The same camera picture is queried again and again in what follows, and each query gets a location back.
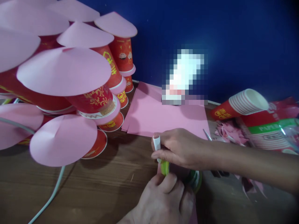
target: hand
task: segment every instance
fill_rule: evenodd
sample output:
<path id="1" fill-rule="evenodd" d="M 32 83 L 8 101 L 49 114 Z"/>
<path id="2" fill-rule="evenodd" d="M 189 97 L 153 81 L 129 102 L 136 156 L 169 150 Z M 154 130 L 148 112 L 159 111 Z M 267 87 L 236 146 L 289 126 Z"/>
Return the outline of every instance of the hand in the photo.
<path id="1" fill-rule="evenodd" d="M 167 149 L 155 151 L 152 139 L 152 148 L 155 151 L 151 156 L 153 159 L 159 158 L 192 170 L 215 169 L 217 142 L 201 139 L 183 128 L 154 134 L 158 135 L 161 145 Z"/>
<path id="2" fill-rule="evenodd" d="M 118 224 L 185 224 L 191 217 L 193 203 L 193 191 L 185 188 L 175 174 L 157 174 L 146 185 L 138 205 Z"/>

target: white marker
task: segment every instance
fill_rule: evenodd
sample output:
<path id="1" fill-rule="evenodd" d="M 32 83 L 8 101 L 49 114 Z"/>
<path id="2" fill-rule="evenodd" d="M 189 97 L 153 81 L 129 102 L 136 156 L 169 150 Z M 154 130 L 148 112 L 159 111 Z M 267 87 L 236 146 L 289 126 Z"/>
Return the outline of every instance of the white marker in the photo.
<path id="1" fill-rule="evenodd" d="M 160 140 L 160 136 L 153 136 L 153 141 L 154 141 L 154 146 L 155 146 L 155 151 L 160 150 L 161 149 L 161 140 Z"/>

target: pink paper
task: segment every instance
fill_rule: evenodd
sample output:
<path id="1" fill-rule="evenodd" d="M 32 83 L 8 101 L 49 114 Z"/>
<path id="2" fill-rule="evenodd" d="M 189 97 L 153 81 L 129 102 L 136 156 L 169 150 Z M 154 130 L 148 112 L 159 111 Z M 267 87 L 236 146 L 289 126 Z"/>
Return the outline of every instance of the pink paper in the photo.
<path id="1" fill-rule="evenodd" d="M 129 38 L 137 35 L 136 27 L 116 12 L 101 16 L 94 23 L 114 36 Z"/>
<path id="2" fill-rule="evenodd" d="M 93 91 L 110 78 L 109 62 L 88 48 L 45 50 L 20 65 L 18 80 L 35 92 L 75 96 Z"/>
<path id="3" fill-rule="evenodd" d="M 100 17 L 100 13 L 76 0 L 57 1 L 48 6 L 72 22 L 92 22 Z"/>
<path id="4" fill-rule="evenodd" d="M 161 164 L 158 164 L 157 173 L 161 173 Z M 190 218 L 189 224 L 198 224 L 197 214 L 196 214 L 196 201 L 193 204 L 193 210 L 192 210 L 192 214 L 191 214 L 191 218 Z"/>
<path id="5" fill-rule="evenodd" d="M 0 106 L 0 117 L 22 124 L 34 131 L 41 126 L 44 114 L 31 104 L 6 104 Z M 30 132 L 0 121 L 0 150 L 9 148 L 31 135 Z"/>
<path id="6" fill-rule="evenodd" d="M 84 48 L 102 47 L 113 40 L 113 35 L 82 22 L 74 22 L 57 38 L 62 46 Z"/>
<path id="7" fill-rule="evenodd" d="M 138 85 L 131 104 L 129 134 L 152 137 L 154 132 L 185 128 L 198 137 L 207 139 L 202 129 L 209 132 L 205 108 L 202 105 L 162 105 L 162 89 L 143 82 Z"/>
<path id="8" fill-rule="evenodd" d="M 30 141 L 33 159 L 45 166 L 66 166 L 82 158 L 93 147 L 97 126 L 91 119 L 68 114 L 44 124 Z"/>
<path id="9" fill-rule="evenodd" d="M 8 71 L 27 60 L 38 48 L 34 34 L 0 28 L 0 72 Z"/>
<path id="10" fill-rule="evenodd" d="M 64 32 L 69 22 L 66 17 L 49 9 L 11 0 L 0 5 L 0 26 L 49 36 Z"/>

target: blue wall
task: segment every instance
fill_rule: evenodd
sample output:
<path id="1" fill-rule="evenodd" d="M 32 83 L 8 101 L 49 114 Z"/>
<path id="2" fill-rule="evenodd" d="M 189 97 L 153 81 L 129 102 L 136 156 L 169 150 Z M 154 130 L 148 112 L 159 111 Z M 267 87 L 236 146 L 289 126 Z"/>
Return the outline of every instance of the blue wall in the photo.
<path id="1" fill-rule="evenodd" d="M 299 35 L 294 7 L 281 0 L 80 0 L 101 15 L 132 22 L 133 79 L 161 86 L 169 50 L 209 51 L 208 99 L 224 102 L 253 88 L 268 100 L 299 100 Z"/>

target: table surface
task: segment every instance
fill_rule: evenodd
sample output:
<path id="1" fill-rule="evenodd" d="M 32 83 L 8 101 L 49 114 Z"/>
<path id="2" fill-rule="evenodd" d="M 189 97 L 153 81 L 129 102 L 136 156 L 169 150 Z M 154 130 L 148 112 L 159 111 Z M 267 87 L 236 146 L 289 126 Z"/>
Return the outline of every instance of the table surface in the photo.
<path id="1" fill-rule="evenodd" d="M 127 94 L 129 102 L 133 94 Z M 121 110 L 124 115 L 129 105 Z M 208 108 L 213 132 L 216 125 Z M 57 196 L 35 223 L 116 223 L 136 206 L 157 173 L 150 138 L 120 130 L 107 136 L 100 156 L 66 166 Z M 0 223 L 28 223 L 49 199 L 59 172 L 60 168 L 37 164 L 27 146 L 1 150 Z M 247 198 L 234 175 L 217 178 L 204 171 L 197 193 L 198 223 L 299 223 L 292 195 L 270 186 L 265 186 L 265 194 L 267 198 L 260 192 Z"/>

